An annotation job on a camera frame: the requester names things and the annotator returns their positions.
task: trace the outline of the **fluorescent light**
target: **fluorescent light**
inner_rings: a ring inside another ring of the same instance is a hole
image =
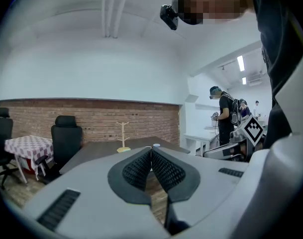
[[[245,70],[243,56],[237,57],[237,62],[239,62],[240,71],[243,72]]]

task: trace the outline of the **dark table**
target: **dark table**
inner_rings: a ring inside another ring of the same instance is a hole
[[[158,137],[146,137],[140,139],[131,139],[125,142],[125,146],[131,149],[152,146],[158,143],[161,147],[189,154],[190,151],[164,141]],[[78,151],[60,170],[61,174],[67,173],[74,167],[87,161],[101,157],[117,154],[117,149],[122,147],[121,141],[89,142],[80,151]]]

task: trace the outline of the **brick wall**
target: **brick wall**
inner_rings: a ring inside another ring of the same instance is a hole
[[[83,128],[83,142],[115,141],[121,126],[129,122],[126,137],[157,136],[179,144],[179,106],[101,100],[13,100],[1,101],[14,120],[13,137],[37,135],[51,138],[51,126],[58,115],[73,115]]]

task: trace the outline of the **black office chair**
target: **black office chair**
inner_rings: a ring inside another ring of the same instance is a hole
[[[0,108],[0,166],[3,167],[4,171],[0,175],[4,175],[1,183],[1,188],[4,189],[4,182],[8,175],[13,176],[18,182],[20,179],[16,177],[13,172],[17,171],[18,168],[9,169],[8,165],[14,158],[14,155],[4,150],[5,140],[11,139],[13,129],[13,120],[10,119],[8,108]]]
[[[51,128],[53,140],[53,158],[55,165],[49,169],[46,164],[47,155],[35,161],[37,165],[43,164],[45,177],[41,177],[44,184],[58,178],[59,170],[80,150],[83,130],[76,125],[74,116],[57,116],[55,125]]]

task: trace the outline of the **backpack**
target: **backpack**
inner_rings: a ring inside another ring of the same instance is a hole
[[[223,93],[221,95],[222,97],[227,97],[230,100],[232,100],[232,106],[231,106],[231,110],[230,110],[230,120],[231,123],[235,126],[239,126],[241,124],[241,104],[240,101],[238,99],[234,99],[232,96],[230,96],[228,93]]]

